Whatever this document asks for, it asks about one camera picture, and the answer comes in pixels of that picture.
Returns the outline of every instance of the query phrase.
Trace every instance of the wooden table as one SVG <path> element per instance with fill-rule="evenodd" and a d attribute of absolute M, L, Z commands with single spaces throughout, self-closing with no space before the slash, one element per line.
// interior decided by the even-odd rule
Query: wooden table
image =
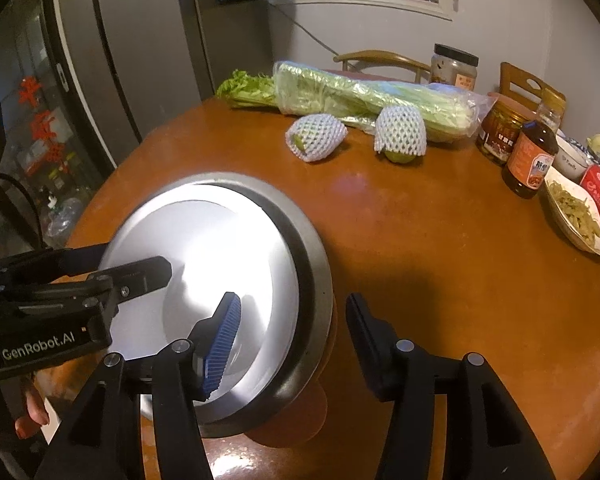
<path fill-rule="evenodd" d="M 107 242 L 151 193 L 184 176 L 236 171 L 265 180 L 322 237 L 339 307 L 359 291 L 376 316 L 429 352 L 481 352 L 558 480 L 576 479 L 600 448 L 600 259 L 565 240 L 543 200 L 510 192 L 500 168 L 470 142 L 429 147 L 421 164 L 396 166 L 374 154 L 372 137 L 350 129 L 336 155 L 305 164 L 285 145 L 292 122 L 206 101 L 132 153 L 88 206 L 70 245 Z M 367 391 L 338 318 L 321 377 L 329 403 L 322 431 L 296 449 L 265 448 L 243 435 L 207 442 L 216 478 L 374 477 L 391 406 Z M 85 368 L 57 372 L 56 390 L 74 392 Z M 148 477 L 157 479 L 152 428 L 142 431 Z M 442 453 L 438 434 L 432 478 L 440 477 Z"/>

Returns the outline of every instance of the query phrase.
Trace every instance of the black cable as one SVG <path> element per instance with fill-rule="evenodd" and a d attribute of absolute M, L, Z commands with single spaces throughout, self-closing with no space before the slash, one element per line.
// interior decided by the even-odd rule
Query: black cable
<path fill-rule="evenodd" d="M 17 179 L 13 178 L 11 175 L 6 174 L 6 173 L 0 173 L 0 179 L 6 180 L 7 182 L 9 182 L 11 185 L 15 186 L 19 192 L 21 192 L 24 195 L 24 198 L 29 203 L 29 206 L 31 207 L 33 214 L 36 217 L 36 227 L 38 228 L 38 239 L 40 240 L 40 248 L 44 248 L 45 241 L 42 238 L 42 224 L 40 223 L 40 215 L 38 214 L 36 204 L 35 204 L 35 202 L 33 202 L 31 195 L 29 194 L 29 192 L 27 192 L 25 187 Z"/>
<path fill-rule="evenodd" d="M 298 23 L 298 21 L 296 21 L 295 19 L 293 19 L 291 16 L 289 16 L 284 10 L 279 9 L 277 5 L 269 3 L 269 6 L 272 7 L 273 9 L 275 9 L 277 12 L 279 12 L 280 14 L 282 14 L 286 19 L 288 19 L 291 23 L 295 24 L 297 27 L 301 28 L 302 30 L 304 30 L 309 37 L 314 40 L 317 44 L 319 44 L 321 47 L 323 47 L 324 49 L 328 50 L 329 52 L 331 52 L 335 57 L 338 57 L 340 54 L 338 54 L 335 50 L 333 50 L 329 45 L 327 45 L 326 43 L 324 43 L 323 41 L 319 40 L 318 38 L 316 38 L 304 25 L 301 25 L 301 23 Z"/>

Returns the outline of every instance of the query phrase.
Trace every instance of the finger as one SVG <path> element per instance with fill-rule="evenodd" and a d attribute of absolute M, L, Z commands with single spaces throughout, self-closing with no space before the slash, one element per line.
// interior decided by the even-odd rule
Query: finger
<path fill-rule="evenodd" d="M 49 423 L 49 414 L 46 412 L 45 401 L 31 381 L 26 381 L 23 390 L 30 418 L 40 426 L 46 426 Z"/>
<path fill-rule="evenodd" d="M 25 439 L 34 436 L 40 430 L 40 425 L 29 415 L 23 415 L 16 420 L 16 434 Z"/>

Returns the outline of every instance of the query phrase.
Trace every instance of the white bowl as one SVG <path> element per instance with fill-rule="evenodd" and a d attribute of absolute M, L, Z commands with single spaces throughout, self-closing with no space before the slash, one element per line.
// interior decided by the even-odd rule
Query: white bowl
<path fill-rule="evenodd" d="M 560 150 L 554 158 L 554 168 L 574 182 L 580 182 L 589 167 L 589 159 L 560 135 L 555 136 Z"/>
<path fill-rule="evenodd" d="M 560 174 L 555 168 L 549 168 L 549 171 L 544 178 L 544 184 L 547 186 L 545 191 L 549 197 L 549 205 L 551 206 L 551 211 L 554 214 L 555 221 L 558 223 L 564 235 L 573 245 L 575 245 L 581 251 L 598 254 L 600 256 L 600 237 L 596 237 L 595 248 L 591 248 L 585 243 L 585 241 L 582 239 L 582 236 L 580 236 L 580 233 L 573 225 L 571 225 L 571 222 L 569 222 L 567 216 L 560 210 L 560 207 L 554 200 L 554 197 L 551 195 L 551 193 L 549 193 L 548 186 L 552 182 L 557 182 L 565 190 L 567 190 L 568 193 L 576 197 L 578 200 L 583 200 L 587 206 L 589 206 L 589 211 L 591 211 L 592 218 L 600 227 L 600 213 L 598 212 L 596 202 L 586 189 L 574 184 L 571 180 Z"/>

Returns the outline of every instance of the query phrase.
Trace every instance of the stainless steel lid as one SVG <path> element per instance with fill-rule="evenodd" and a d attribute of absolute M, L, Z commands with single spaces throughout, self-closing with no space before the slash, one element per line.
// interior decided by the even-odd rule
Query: stainless steel lid
<path fill-rule="evenodd" d="M 330 328 L 331 275 L 320 238 L 282 193 L 231 173 L 160 190 L 114 236 L 101 269 L 160 254 L 163 290 L 120 305 L 111 351 L 153 354 L 210 316 L 225 291 L 243 307 L 220 388 L 195 403 L 203 436 L 243 433 L 291 402 L 314 373 Z M 152 416 L 150 396 L 142 411 Z"/>

